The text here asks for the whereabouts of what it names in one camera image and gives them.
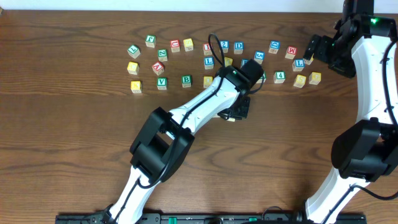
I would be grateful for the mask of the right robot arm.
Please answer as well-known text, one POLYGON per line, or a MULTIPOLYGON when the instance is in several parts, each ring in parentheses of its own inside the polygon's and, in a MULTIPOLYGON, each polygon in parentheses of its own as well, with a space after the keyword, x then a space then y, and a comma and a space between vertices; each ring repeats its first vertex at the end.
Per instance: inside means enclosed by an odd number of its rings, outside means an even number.
POLYGON ((374 1, 346 0, 333 37, 314 35, 303 55, 356 78, 358 114, 331 149, 332 168, 305 202, 305 223, 336 223, 359 191, 397 167, 397 27, 374 15, 374 1))

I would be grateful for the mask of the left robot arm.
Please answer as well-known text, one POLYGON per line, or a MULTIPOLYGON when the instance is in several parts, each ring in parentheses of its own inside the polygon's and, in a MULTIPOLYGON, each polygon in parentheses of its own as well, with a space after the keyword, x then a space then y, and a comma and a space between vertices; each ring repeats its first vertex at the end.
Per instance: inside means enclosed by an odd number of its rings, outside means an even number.
POLYGON ((170 111, 154 110, 130 147, 129 179, 119 200, 104 211, 104 223, 136 223, 155 186, 181 166, 201 127, 215 117, 247 117, 248 96, 263 74, 253 59, 241 68, 221 67, 212 84, 188 103, 170 111))

